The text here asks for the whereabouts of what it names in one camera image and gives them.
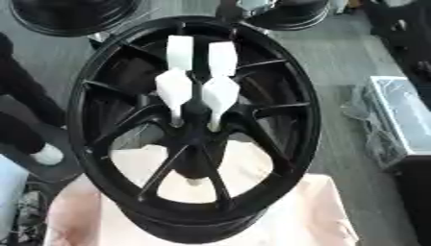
person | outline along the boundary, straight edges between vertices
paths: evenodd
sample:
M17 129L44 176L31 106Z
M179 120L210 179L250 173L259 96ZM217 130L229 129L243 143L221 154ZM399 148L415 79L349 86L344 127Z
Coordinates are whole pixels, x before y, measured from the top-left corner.
M40 121L64 127L64 111L13 58L13 43L0 32L0 96L5 94L27 106ZM41 164L54 165L63 160L62 151L27 124L4 112L0 112L0 143L14 146Z

black pants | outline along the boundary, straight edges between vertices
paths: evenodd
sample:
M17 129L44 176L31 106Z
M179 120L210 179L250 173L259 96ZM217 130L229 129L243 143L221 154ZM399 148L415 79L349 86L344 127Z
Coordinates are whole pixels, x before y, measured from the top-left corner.
M27 124L0 111L0 142L10 144L24 154L39 152L45 141Z
M13 44L0 33L0 95L9 94L26 105L41 121L61 127L64 111L49 98L45 90L13 58ZM11 144L21 152L33 154L44 145L42 138L18 119L0 114L0 142Z

wheel spoke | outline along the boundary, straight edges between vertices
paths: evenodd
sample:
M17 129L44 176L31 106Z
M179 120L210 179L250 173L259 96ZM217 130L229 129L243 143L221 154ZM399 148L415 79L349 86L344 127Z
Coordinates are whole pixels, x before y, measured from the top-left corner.
M280 105L272 105L272 106L257 106L257 107L254 107L255 108L254 116L257 119L261 119L261 118L266 118L271 116L288 115L290 113L296 113L298 111L302 111L309 106L310 106L309 102L280 104Z
M269 61L260 61L250 64L245 64L237 68L237 74L234 77L234 81L239 82L243 78L256 73L260 69L266 69L272 66L278 66L280 64L286 63L285 59L274 59Z
M154 172L154 174L140 190L138 200L143 201L145 199L145 194L148 192L152 193L153 195L157 193L157 189L159 188L162 181L169 174L169 172L172 171L173 163L187 150L188 147L189 145L184 145L169 152L167 159L159 166L156 172Z
M134 55L137 55L138 57L142 58L145 61L150 62L151 64L157 65L157 67L160 69L167 69L166 60L145 51L143 48L133 43L123 42L121 45L121 48L123 48L124 50L130 53L133 53Z
M138 101L137 95L131 94L117 86L89 80L84 80L83 84L88 89L98 89L100 91L104 91L132 106L134 106Z
M245 122L245 134L250 136L259 144L272 158L274 172L281 173L286 168L292 168L290 159L284 154L265 129L254 119L247 119Z
M110 130L106 131L106 133L94 140L90 145L90 148L96 152L108 149L109 145L113 143L117 137L132 130L137 124L152 123L153 119L151 115L155 116L156 114L161 113L161 111L165 111L165 106L150 105L131 112L118 123L113 125Z
M221 179L221 176L218 173L215 161L213 160L208 149L205 146L202 147L201 151L206 159L206 162L202 164L205 165L207 176L210 178L215 188L215 196L217 198L217 203L219 207L221 209L231 209L233 206L233 200L229 195L229 191L226 187L226 184Z

white foam block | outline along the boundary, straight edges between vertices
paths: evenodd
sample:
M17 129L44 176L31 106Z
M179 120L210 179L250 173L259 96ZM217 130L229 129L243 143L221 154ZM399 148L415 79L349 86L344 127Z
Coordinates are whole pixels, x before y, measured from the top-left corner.
M238 65L235 44L231 41L210 43L208 64L213 77L234 76Z
M156 77L157 93L175 117L181 117L181 106L192 97L192 81L185 71L171 69Z
M169 36L166 47L167 66L190 71L193 66L193 37Z
M229 110L240 95L240 86L228 77L214 77L202 87L202 100L213 111L211 130L216 131L221 116Z

black wheel rim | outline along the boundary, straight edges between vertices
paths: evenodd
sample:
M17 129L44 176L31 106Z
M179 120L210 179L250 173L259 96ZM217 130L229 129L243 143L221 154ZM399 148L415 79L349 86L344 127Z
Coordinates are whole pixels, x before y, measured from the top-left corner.
M251 135L272 157L277 173L269 175L256 187L237 197L232 198L226 194L223 185L217 180L216 168L209 165L207 170L212 173L210 179L215 184L217 194L215 203L186 204L167 201L154 192L151 193L154 189L150 185L145 186L144 193L151 194L144 199L138 199L142 194L142 187L128 181L109 158L108 148L111 141L143 122L162 128L165 134L169 131L175 132L166 122L169 118L168 109L157 99L154 100L155 103L145 107L136 104L139 94L148 94L154 89L154 76L165 70L165 58L155 50L160 49L159 51L163 52L163 40L169 35L178 34L195 37L195 54L206 54L205 46L209 41L235 41L240 53L240 66L233 79L239 83L241 80L260 80L261 71L266 71L266 76L276 74L283 79L273 84L241 85L242 88L246 87L244 94L258 104L235 105L222 120L222 129L225 131L205 134L217 142L218 139L225 140L225 137L233 132L243 132ZM246 57L246 61L241 61L242 56ZM148 86L144 86L139 92L104 81L104 74L113 69L115 62L123 57L139 57L154 65L154 73L148 76ZM194 73L190 74L190 77L197 82L208 80L208 67L202 65L205 60L205 55L198 58L195 56ZM108 131L101 130L105 123L94 123L97 120L92 119L94 113L90 112L95 95L100 92L114 98L114 101L133 106L131 113L116 121L115 127ZM262 98L272 100L272 104L265 104ZM294 122L294 128L283 125L287 121L278 120L274 123L278 135L288 136L282 147L274 143L255 121L256 118L280 113L289 114L292 117L291 123ZM317 97L307 75L294 57L275 41L241 24L228 26L211 17L181 16L139 25L111 38L98 50L81 71L73 89L68 109L68 130L74 152L86 174L133 222L147 232L167 240L205 243L243 231L253 224L268 206L299 182L317 148L320 115ZM184 145L168 147L174 149L170 149L170 154L178 154L184 150ZM154 181L153 185L159 185L161 180Z
M11 0L13 17L25 28L55 37L79 37L109 30L138 8L139 0Z

